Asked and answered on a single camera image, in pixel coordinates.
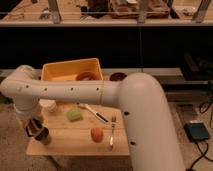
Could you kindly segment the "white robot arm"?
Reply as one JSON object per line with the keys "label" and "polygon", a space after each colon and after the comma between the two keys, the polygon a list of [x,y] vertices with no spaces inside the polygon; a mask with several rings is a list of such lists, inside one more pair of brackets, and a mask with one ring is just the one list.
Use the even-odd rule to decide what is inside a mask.
{"label": "white robot arm", "polygon": [[41,99],[101,104],[121,110],[133,171],[185,171],[175,126],[159,82],[146,73],[114,81],[42,81],[21,65],[0,83],[19,117],[36,116]]}

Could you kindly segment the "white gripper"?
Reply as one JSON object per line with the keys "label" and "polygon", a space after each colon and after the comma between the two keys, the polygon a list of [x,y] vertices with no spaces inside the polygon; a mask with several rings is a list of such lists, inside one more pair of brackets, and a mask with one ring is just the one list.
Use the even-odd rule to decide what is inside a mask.
{"label": "white gripper", "polygon": [[40,108],[34,108],[26,111],[16,110],[16,117],[22,128],[26,128],[31,119],[43,122],[43,116]]}

